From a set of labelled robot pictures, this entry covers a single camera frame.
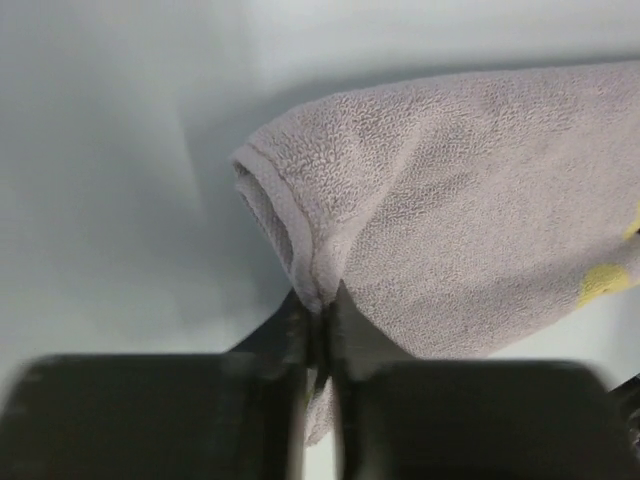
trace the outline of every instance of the white background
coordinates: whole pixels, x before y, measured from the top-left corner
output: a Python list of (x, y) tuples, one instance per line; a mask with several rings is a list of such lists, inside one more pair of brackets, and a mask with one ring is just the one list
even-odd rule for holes
[[(636, 0), (0, 0), (0, 378), (55, 351), (220, 351), (288, 289), (227, 158), (291, 106), (640, 56)], [(640, 295), (502, 352), (640, 371)], [(330, 442), (309, 478), (331, 472)]]

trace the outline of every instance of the fabric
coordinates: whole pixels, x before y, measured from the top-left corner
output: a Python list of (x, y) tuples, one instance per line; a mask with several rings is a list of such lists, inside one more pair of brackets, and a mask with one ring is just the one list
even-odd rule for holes
[(412, 354), (467, 358), (638, 283), (638, 132), (639, 62), (470, 73), (301, 105), (233, 162), (309, 309), (342, 279)]

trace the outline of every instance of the towel fold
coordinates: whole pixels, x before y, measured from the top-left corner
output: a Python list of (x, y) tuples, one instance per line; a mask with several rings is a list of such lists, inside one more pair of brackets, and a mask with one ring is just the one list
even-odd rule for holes
[(262, 127), (233, 163), (304, 304), (344, 280), (418, 357), (487, 355), (640, 280), (640, 62), (340, 93)]

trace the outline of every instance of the yellow patch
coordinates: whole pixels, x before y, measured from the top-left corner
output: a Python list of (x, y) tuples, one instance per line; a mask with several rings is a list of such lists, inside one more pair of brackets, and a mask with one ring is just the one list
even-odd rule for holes
[(631, 276), (620, 265), (597, 265), (587, 272), (580, 289), (578, 307), (586, 305), (600, 295), (631, 288)]
[(636, 219), (629, 225), (627, 231), (624, 232), (624, 239), (629, 240), (638, 231), (640, 231), (640, 202), (638, 202), (638, 211), (636, 212)]

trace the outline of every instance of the gray towel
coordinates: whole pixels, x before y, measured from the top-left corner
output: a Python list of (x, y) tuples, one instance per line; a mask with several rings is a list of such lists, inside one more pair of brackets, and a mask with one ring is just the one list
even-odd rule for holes
[(419, 357), (487, 355), (640, 279), (640, 62), (336, 94), (233, 161), (306, 306), (342, 279)]

